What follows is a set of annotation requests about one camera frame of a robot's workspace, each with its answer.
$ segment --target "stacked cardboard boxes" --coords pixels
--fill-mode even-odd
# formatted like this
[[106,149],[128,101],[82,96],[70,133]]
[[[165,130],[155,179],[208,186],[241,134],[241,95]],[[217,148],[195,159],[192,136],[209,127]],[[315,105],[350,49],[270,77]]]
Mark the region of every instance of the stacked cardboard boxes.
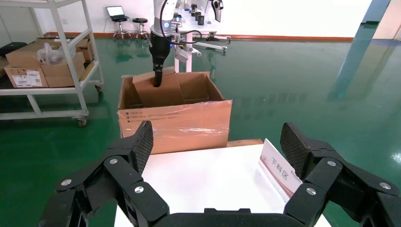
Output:
[[[8,53],[9,62],[4,67],[13,87],[70,87],[74,86],[70,69],[66,62],[54,65],[41,64],[37,59],[37,51],[44,47],[42,42],[34,42],[16,51]],[[76,52],[73,58],[77,75],[81,79],[85,74],[85,58],[83,52]]]

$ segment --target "green epoxy floor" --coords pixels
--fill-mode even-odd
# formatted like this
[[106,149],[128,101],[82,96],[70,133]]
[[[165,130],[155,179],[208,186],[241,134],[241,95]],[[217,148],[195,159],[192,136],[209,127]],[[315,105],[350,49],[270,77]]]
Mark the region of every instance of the green epoxy floor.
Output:
[[[85,89],[85,128],[71,119],[0,122],[0,226],[35,226],[54,183],[100,157],[120,137],[117,104],[121,75],[152,70],[147,48],[97,39],[104,94]],[[268,138],[279,148],[284,122],[325,140],[349,162],[401,187],[401,47],[366,40],[351,43],[233,41],[227,55],[202,50],[193,71],[212,76],[233,99],[230,140]],[[173,65],[173,55],[166,66]],[[45,109],[75,109],[73,95],[40,96]],[[0,97],[0,112],[26,111],[26,98]],[[90,226],[111,227],[115,203]],[[329,204],[333,226],[358,226]]]

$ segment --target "printed label on box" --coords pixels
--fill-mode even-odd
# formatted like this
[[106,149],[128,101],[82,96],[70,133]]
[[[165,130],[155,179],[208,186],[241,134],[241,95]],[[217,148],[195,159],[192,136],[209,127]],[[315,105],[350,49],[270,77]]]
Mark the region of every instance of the printed label on box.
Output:
[[61,42],[60,39],[54,39],[54,41],[55,41],[55,42]]
[[24,76],[12,76],[17,87],[32,87],[30,77]]
[[42,86],[42,80],[40,79],[40,73],[37,70],[27,70],[26,74],[29,77],[32,86]]

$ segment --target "red baseboard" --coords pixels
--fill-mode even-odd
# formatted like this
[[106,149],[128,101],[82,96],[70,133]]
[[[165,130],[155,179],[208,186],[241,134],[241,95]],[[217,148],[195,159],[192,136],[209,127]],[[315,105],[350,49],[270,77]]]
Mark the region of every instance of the red baseboard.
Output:
[[[66,32],[66,36],[77,36],[79,32]],[[47,35],[58,35],[57,32],[48,32]],[[95,37],[113,37],[113,33],[93,33]],[[280,36],[280,35],[220,35],[219,36],[230,36],[234,39],[276,39],[276,40],[314,40],[314,41],[352,41],[352,37],[313,37],[313,36]]]
[[286,39],[286,40],[323,40],[323,41],[352,41],[353,37],[316,37],[316,36],[280,36],[280,35],[220,35],[234,39]]

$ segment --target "laptop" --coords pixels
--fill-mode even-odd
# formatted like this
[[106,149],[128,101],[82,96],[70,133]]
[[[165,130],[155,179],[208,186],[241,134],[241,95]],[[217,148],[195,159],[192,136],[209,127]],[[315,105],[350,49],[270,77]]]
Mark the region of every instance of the laptop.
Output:
[[108,6],[107,12],[111,19],[122,19],[125,18],[124,11],[122,10],[122,6]]

